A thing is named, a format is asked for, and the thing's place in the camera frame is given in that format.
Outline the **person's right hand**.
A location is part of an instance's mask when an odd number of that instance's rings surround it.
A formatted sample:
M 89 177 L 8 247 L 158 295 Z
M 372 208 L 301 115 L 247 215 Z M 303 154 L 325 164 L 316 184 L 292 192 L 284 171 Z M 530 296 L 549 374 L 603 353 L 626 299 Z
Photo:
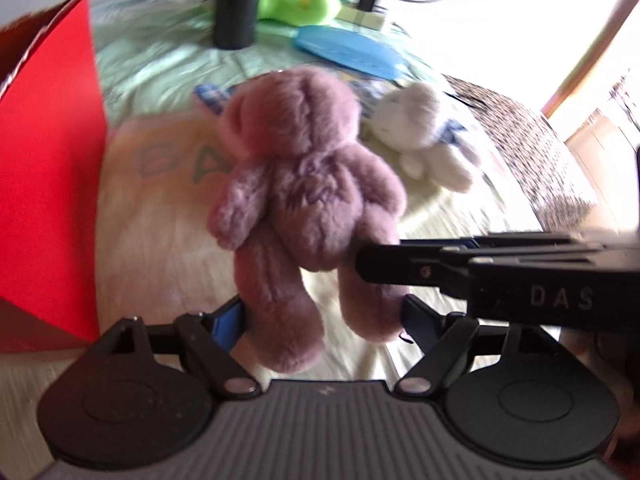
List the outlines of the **person's right hand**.
M 560 343 L 590 368 L 615 396 L 620 408 L 620 419 L 604 453 L 605 458 L 610 458 L 617 445 L 629 443 L 639 437 L 639 405 L 634 402 L 634 389 L 626 378 L 597 355 L 596 336 L 593 334 L 562 328 Z

